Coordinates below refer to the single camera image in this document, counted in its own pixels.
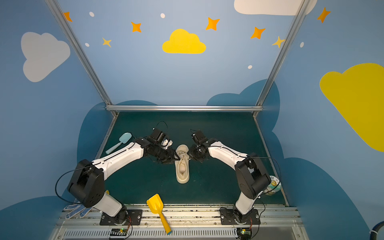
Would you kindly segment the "white canvas sneaker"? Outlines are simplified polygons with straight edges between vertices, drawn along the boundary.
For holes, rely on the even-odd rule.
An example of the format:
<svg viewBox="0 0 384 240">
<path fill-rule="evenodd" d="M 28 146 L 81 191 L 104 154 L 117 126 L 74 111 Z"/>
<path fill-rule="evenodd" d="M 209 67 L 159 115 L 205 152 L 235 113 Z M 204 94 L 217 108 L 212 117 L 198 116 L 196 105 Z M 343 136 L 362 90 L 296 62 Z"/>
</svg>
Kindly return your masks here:
<svg viewBox="0 0 384 240">
<path fill-rule="evenodd" d="M 180 184 L 186 184 L 190 179 L 189 161 L 188 155 L 189 148 L 187 145 L 180 145 L 176 149 L 176 153 L 179 157 L 178 161 L 175 161 L 177 181 Z"/>
</svg>

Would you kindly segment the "light blue toy spatula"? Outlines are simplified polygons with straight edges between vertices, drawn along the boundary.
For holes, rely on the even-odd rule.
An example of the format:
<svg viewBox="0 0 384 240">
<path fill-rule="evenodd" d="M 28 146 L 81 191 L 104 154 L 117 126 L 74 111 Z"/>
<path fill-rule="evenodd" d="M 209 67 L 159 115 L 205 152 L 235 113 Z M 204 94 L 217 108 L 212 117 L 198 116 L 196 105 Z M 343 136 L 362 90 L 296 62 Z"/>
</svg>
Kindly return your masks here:
<svg viewBox="0 0 384 240">
<path fill-rule="evenodd" d="M 126 144 L 130 139 L 132 138 L 132 134 L 131 133 L 124 133 L 120 136 L 119 138 L 119 142 L 117 144 L 115 144 L 114 146 L 112 146 L 111 148 L 109 148 L 108 150 L 105 151 L 105 153 L 107 155 L 111 154 L 114 150 L 116 150 L 120 145 L 122 144 Z"/>
</svg>

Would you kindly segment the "yellow toy shovel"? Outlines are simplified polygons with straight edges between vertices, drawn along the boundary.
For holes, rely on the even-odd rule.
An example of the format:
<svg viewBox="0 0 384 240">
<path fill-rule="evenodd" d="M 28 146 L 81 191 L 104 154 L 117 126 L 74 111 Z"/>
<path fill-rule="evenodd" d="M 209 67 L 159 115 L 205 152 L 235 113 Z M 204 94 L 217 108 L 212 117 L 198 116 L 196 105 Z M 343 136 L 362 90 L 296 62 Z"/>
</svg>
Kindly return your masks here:
<svg viewBox="0 0 384 240">
<path fill-rule="evenodd" d="M 165 218 L 165 216 L 163 214 L 164 204 L 162 202 L 162 199 L 161 199 L 160 195 L 159 194 L 155 194 L 154 196 L 149 198 L 147 200 L 147 205 L 148 205 L 148 207 L 150 208 L 150 210 L 151 210 L 151 212 L 153 214 L 159 215 L 159 217 L 161 219 L 161 222 L 163 224 L 163 227 L 165 229 L 166 234 L 170 235 L 172 233 L 172 229 L 171 229 L 167 219 Z"/>
</svg>

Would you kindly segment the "back horizontal aluminium bar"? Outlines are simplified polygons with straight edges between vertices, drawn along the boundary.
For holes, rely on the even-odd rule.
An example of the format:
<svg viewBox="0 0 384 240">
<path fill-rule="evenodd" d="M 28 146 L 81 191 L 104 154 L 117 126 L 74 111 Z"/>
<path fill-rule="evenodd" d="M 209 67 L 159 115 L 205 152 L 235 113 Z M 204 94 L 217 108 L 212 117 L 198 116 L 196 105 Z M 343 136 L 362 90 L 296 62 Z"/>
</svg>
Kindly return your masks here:
<svg viewBox="0 0 384 240">
<path fill-rule="evenodd" d="M 262 106 L 136 106 L 107 105 L 107 111 L 117 112 L 261 112 Z"/>
</svg>

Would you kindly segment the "round tin can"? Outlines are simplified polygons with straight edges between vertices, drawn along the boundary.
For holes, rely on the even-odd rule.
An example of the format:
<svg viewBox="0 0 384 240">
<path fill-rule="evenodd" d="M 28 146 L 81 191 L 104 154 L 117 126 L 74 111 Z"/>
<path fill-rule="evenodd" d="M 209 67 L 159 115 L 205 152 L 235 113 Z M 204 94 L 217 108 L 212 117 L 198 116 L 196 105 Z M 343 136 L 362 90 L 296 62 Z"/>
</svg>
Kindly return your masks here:
<svg viewBox="0 0 384 240">
<path fill-rule="evenodd" d="M 264 194 L 268 196 L 272 196 L 278 191 L 281 190 L 281 181 L 276 176 L 270 176 L 271 183 L 267 186 L 267 188 L 264 190 Z"/>
</svg>

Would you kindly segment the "left green circuit board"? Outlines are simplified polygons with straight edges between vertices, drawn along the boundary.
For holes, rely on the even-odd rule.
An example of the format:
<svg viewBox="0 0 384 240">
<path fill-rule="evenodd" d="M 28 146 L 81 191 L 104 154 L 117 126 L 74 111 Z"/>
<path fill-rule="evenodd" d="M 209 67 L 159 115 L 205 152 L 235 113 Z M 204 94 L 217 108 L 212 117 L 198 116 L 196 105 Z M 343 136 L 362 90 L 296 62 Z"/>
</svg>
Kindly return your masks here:
<svg viewBox="0 0 384 240">
<path fill-rule="evenodd" d="M 110 240 L 124 240 L 128 236 L 128 229 L 111 229 L 109 233 Z"/>
</svg>

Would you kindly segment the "green circuit board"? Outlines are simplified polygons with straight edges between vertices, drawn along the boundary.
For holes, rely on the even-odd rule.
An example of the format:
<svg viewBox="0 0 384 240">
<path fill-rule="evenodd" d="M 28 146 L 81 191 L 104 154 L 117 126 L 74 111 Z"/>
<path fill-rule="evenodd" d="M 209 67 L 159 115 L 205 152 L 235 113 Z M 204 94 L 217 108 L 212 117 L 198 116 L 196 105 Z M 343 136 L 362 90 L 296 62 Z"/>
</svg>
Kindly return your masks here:
<svg viewBox="0 0 384 240">
<path fill-rule="evenodd" d="M 128 229 L 111 229 L 109 233 L 110 240 L 124 240 L 128 236 Z"/>
<path fill-rule="evenodd" d="M 243 229 L 243 228 L 237 228 L 236 234 L 237 240 L 250 240 L 252 238 L 252 230 L 250 229 Z"/>
</svg>

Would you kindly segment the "right green circuit board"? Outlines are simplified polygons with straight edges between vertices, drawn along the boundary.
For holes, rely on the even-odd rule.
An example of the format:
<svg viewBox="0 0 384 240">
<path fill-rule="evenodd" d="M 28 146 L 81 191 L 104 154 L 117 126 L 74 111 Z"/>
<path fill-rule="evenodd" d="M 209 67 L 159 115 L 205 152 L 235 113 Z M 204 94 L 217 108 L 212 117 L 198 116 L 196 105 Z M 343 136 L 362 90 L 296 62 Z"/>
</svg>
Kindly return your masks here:
<svg viewBox="0 0 384 240">
<path fill-rule="evenodd" d="M 252 238 L 252 230 L 250 229 L 243 229 L 243 228 L 237 228 L 236 234 L 237 240 L 250 240 Z"/>
</svg>

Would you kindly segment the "blue dotted work glove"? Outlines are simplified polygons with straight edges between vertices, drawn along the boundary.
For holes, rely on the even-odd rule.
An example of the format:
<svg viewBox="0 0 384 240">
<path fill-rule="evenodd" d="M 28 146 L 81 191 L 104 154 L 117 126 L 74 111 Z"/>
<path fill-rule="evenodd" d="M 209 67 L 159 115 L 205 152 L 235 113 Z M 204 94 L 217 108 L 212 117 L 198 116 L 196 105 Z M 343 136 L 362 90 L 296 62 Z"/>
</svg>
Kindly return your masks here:
<svg viewBox="0 0 384 240">
<path fill-rule="evenodd" d="M 67 205 L 64 207 L 64 211 L 68 211 L 68 213 L 65 216 L 65 219 L 68 220 L 75 217 L 83 219 L 87 216 L 89 212 L 91 212 L 92 209 L 93 208 L 86 208 L 84 205 L 80 203 Z"/>
</svg>

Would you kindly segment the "aluminium floor rail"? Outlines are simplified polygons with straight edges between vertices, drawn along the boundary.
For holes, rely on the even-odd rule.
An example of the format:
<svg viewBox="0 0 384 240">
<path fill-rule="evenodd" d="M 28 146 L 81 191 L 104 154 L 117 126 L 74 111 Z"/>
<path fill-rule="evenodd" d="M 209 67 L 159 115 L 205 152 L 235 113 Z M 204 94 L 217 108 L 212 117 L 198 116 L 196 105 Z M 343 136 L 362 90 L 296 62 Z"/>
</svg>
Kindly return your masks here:
<svg viewBox="0 0 384 240">
<path fill-rule="evenodd" d="M 103 141 L 102 141 L 102 143 L 101 143 L 101 145 L 99 147 L 99 150 L 97 152 L 96 159 L 99 159 L 101 157 L 101 155 L 103 154 L 104 148 L 105 148 L 106 143 L 107 143 L 107 141 L 109 139 L 109 136 L 110 136 L 110 134 L 111 134 L 111 132 L 112 132 L 112 130 L 114 128 L 114 125 L 115 125 L 115 123 L 117 121 L 118 116 L 119 116 L 118 113 L 113 115 L 112 121 L 111 121 L 111 123 L 110 123 L 110 125 L 109 125 L 109 127 L 107 129 L 107 132 L 106 132 L 106 134 L 105 134 L 105 136 L 103 138 Z"/>
<path fill-rule="evenodd" d="M 269 160 L 271 168 L 272 168 L 272 170 L 274 172 L 274 176 L 276 176 L 276 177 L 278 177 L 280 179 L 281 193 L 282 193 L 282 196 L 283 196 L 284 201 L 285 201 L 284 206 L 285 207 L 289 207 L 290 205 L 289 205 L 289 202 L 287 200 L 286 194 L 284 192 L 284 188 L 282 186 L 283 177 L 281 176 L 281 167 L 280 167 L 279 163 L 277 162 L 277 160 L 271 157 L 270 151 L 268 149 L 268 146 L 267 146 L 266 141 L 264 139 L 263 133 L 262 133 L 261 128 L 260 128 L 260 125 L 258 123 L 257 115 L 258 115 L 258 112 L 253 112 L 252 113 L 254 122 L 256 124 L 258 133 L 260 135 L 260 138 L 261 138 L 261 141 L 262 141 L 262 144 L 263 144 L 263 148 L 264 148 L 264 150 L 266 152 L 266 157 L 265 158 Z"/>
</svg>

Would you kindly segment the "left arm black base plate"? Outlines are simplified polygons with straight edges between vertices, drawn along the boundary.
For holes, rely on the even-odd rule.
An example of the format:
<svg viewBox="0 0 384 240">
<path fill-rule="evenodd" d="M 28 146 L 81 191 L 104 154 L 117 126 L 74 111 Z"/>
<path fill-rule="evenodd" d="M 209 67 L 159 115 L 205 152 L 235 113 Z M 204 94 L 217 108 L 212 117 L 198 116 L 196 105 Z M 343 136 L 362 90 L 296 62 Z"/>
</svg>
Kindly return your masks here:
<svg viewBox="0 0 384 240">
<path fill-rule="evenodd" d="M 143 210 L 121 210 L 115 217 L 102 213 L 100 226 L 139 226 Z"/>
</svg>

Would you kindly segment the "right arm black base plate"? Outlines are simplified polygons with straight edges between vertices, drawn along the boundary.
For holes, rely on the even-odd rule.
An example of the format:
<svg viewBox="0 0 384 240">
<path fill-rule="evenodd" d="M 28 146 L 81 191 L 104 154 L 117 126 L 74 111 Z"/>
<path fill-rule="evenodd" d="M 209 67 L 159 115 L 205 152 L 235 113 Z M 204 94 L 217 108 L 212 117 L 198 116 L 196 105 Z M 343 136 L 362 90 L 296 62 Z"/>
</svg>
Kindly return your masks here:
<svg viewBox="0 0 384 240">
<path fill-rule="evenodd" d="M 255 208 L 245 215 L 237 209 L 220 208 L 219 212 L 222 225 L 259 225 L 261 223 L 259 212 Z"/>
</svg>

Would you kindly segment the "aluminium front rail platform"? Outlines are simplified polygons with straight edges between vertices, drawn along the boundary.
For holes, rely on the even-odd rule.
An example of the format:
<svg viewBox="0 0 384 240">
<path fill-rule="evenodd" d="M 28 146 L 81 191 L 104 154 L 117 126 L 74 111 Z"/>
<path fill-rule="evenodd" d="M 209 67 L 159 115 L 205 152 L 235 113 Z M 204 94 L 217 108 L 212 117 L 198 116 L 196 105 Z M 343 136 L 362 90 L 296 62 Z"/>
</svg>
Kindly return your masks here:
<svg viewBox="0 0 384 240">
<path fill-rule="evenodd" d="M 124 240 L 236 240 L 237 228 L 252 230 L 251 240 L 307 240 L 309 236 L 299 211 L 283 205 L 255 205 L 259 225 L 222 225 L 220 208 L 229 205 L 165 205 L 163 214 L 172 233 L 167 235 L 160 217 L 146 205 L 128 205 L 130 210 L 143 210 L 139 226 L 100 226 L 102 214 L 91 211 L 85 218 L 65 219 L 61 216 L 50 236 L 51 240 L 109 240 L 111 229 L 128 229 Z"/>
</svg>

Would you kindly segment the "left aluminium frame post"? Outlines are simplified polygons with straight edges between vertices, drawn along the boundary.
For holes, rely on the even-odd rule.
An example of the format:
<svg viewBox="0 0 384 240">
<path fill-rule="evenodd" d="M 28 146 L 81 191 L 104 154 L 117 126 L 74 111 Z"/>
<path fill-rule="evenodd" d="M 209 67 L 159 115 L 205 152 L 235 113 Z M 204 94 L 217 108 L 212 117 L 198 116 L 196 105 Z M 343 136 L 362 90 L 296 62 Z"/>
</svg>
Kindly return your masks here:
<svg viewBox="0 0 384 240">
<path fill-rule="evenodd" d="M 58 22 L 59 26 L 61 27 L 61 29 L 62 29 L 63 33 L 65 34 L 66 38 L 68 39 L 69 43 L 73 47 L 76 55 L 78 56 L 84 69 L 86 70 L 91 81 L 93 82 L 94 86 L 96 87 L 102 100 L 104 101 L 104 103 L 107 106 L 112 105 L 113 104 L 112 100 L 108 96 L 101 80 L 99 79 L 99 77 L 98 77 L 96 71 L 94 70 L 91 62 L 89 61 L 81 43 L 79 42 L 73 29 L 71 28 L 70 22 L 66 19 L 64 12 L 61 9 L 60 4 L 58 3 L 58 1 L 53 1 L 53 0 L 46 0 L 45 2 L 48 5 L 51 13 L 55 17 L 56 21 Z"/>
</svg>

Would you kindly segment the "right aluminium frame post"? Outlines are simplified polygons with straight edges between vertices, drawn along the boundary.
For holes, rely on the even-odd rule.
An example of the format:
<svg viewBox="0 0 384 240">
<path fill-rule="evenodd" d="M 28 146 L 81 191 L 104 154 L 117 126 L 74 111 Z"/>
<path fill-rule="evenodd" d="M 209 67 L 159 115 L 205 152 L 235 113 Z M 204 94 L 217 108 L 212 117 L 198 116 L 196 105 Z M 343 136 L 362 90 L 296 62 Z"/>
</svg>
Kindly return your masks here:
<svg viewBox="0 0 384 240">
<path fill-rule="evenodd" d="M 292 24 L 290 25 L 290 28 L 287 32 L 286 39 L 283 42 L 283 46 L 280 48 L 278 56 L 275 60 L 275 63 L 273 65 L 273 68 L 264 84 L 264 87 L 261 90 L 261 93 L 258 97 L 255 110 L 257 112 L 261 112 L 263 110 L 263 104 L 267 98 L 267 95 L 278 76 L 278 73 L 280 71 L 280 68 L 282 67 L 284 60 L 289 52 L 289 49 L 305 19 L 305 16 L 307 15 L 307 9 L 309 9 L 311 1 L 310 0 L 304 0 L 300 3 L 298 11 L 292 21 Z"/>
</svg>

